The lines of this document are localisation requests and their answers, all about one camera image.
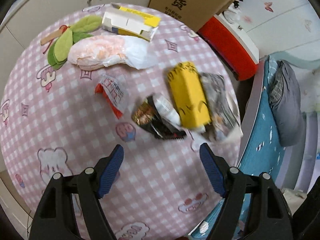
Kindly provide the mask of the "red covered low bench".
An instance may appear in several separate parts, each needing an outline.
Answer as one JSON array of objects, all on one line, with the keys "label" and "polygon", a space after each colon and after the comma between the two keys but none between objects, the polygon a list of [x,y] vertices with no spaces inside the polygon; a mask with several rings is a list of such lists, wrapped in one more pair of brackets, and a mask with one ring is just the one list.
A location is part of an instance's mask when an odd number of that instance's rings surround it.
[{"label": "red covered low bench", "polygon": [[198,33],[227,62],[239,81],[256,74],[259,49],[239,24],[230,24],[224,16],[215,15]]}]

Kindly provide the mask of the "newspaper print bag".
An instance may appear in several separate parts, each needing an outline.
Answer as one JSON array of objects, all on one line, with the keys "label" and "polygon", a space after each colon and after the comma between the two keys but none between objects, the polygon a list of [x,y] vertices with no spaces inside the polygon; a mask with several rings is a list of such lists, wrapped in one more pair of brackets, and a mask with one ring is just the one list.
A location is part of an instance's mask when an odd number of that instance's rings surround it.
[{"label": "newspaper print bag", "polygon": [[217,144],[240,139],[243,133],[239,110],[226,90],[224,77],[219,74],[200,73],[200,81],[211,119],[208,139]]}]

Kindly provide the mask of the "yellow snack box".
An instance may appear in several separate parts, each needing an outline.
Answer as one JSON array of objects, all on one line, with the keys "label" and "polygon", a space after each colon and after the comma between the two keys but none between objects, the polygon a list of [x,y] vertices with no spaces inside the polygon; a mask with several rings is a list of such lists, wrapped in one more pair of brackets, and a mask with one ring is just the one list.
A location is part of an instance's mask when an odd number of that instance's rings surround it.
[{"label": "yellow snack box", "polygon": [[167,79],[182,127],[201,129],[210,123],[208,103],[194,64],[176,64],[167,73]]}]

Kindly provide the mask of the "pink checkered tablecloth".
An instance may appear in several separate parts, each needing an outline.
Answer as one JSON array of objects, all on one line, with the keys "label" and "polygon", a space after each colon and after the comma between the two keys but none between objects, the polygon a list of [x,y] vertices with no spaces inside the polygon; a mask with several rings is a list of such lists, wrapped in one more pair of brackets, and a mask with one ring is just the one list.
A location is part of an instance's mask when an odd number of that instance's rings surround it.
[{"label": "pink checkered tablecloth", "polygon": [[220,74],[234,90],[217,55],[201,38],[193,38],[174,18],[161,18],[151,44],[154,67],[124,65],[84,72],[65,63],[54,70],[41,38],[71,25],[105,5],[61,18],[39,33],[17,59],[1,100],[1,149],[9,175],[31,210],[36,210],[55,172],[78,174],[124,148],[120,176],[101,200],[106,218],[121,239],[175,239],[202,221],[220,201],[199,158],[199,136],[158,140],[131,119],[150,94],[169,98],[167,71],[191,61],[199,72]]}]

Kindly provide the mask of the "grey folded duvet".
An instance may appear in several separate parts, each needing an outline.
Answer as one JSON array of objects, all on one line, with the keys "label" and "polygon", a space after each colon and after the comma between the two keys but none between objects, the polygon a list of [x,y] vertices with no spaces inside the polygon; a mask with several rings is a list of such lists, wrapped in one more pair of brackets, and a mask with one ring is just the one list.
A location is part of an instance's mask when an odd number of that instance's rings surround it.
[{"label": "grey folded duvet", "polygon": [[269,104],[276,122],[281,146],[295,145],[302,137],[303,115],[300,87],[287,61],[279,61],[269,93]]}]

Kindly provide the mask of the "black gold snack wrapper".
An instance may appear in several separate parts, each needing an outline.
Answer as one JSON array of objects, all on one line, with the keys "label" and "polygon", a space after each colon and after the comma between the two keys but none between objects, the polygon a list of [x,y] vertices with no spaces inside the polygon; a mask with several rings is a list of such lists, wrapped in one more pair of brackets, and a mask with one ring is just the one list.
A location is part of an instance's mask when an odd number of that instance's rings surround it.
[{"label": "black gold snack wrapper", "polygon": [[153,103],[152,95],[149,95],[133,112],[131,118],[134,123],[159,140],[184,139],[187,134],[183,129],[161,118]]}]

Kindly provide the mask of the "red silver snack wrapper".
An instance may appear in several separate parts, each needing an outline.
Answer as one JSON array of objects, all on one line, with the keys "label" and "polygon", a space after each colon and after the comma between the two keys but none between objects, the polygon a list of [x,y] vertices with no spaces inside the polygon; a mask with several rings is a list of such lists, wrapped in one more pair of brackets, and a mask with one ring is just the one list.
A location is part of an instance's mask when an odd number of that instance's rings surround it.
[{"label": "red silver snack wrapper", "polygon": [[116,118],[122,118],[129,104],[129,93],[118,79],[105,74],[101,75],[94,93],[102,94]]}]

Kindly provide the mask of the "teal bunk bed mattress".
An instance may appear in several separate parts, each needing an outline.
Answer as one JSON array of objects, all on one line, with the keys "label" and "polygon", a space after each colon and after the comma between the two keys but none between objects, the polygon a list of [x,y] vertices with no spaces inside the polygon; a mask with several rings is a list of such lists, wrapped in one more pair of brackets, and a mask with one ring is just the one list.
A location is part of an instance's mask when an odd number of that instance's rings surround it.
[{"label": "teal bunk bed mattress", "polygon": [[260,100],[244,153],[231,174],[225,162],[225,195],[191,233],[190,239],[294,239],[291,212],[273,180],[277,177],[284,149],[270,105],[270,66],[277,64],[269,55],[263,62]]}]

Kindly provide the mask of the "pink white plastic bag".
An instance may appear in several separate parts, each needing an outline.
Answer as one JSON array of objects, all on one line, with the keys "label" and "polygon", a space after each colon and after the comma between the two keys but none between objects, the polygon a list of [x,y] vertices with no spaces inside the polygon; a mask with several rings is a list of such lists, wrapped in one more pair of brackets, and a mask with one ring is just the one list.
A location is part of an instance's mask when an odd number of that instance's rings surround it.
[{"label": "pink white plastic bag", "polygon": [[116,64],[125,64],[140,70],[158,63],[157,55],[148,41],[124,35],[84,38],[70,48],[67,60],[85,71]]}]

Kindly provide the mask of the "green felt leaf ornament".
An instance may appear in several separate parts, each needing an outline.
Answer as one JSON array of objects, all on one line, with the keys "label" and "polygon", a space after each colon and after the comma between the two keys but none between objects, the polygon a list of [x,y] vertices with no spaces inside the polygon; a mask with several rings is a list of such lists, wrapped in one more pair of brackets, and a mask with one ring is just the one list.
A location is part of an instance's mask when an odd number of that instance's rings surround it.
[{"label": "green felt leaf ornament", "polygon": [[41,44],[49,42],[47,49],[47,61],[53,70],[60,69],[67,61],[71,47],[80,40],[92,37],[91,32],[100,28],[102,17],[89,15],[81,18],[71,26],[62,25],[58,31],[52,33],[47,40],[42,40]]}]

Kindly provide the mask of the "yellow white medicine box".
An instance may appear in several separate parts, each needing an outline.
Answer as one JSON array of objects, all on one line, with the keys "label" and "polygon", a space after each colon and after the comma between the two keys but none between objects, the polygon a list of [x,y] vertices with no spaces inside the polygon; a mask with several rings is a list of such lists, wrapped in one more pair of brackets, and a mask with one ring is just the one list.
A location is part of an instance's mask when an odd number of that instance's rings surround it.
[{"label": "yellow white medicine box", "polygon": [[118,35],[129,35],[150,42],[161,18],[136,9],[111,4],[103,15],[102,28]]}]

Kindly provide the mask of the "cream low cabinet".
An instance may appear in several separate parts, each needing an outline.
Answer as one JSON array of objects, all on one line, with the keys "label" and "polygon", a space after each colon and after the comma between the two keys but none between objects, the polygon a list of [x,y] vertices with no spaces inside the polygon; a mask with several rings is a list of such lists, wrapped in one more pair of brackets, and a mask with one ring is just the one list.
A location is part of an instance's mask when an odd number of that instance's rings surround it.
[{"label": "cream low cabinet", "polygon": [[28,0],[1,36],[1,152],[14,190],[9,207],[32,216],[50,176],[79,171],[119,140],[119,122],[94,89],[103,69],[53,70],[40,40],[61,25],[102,15],[87,0]]}]

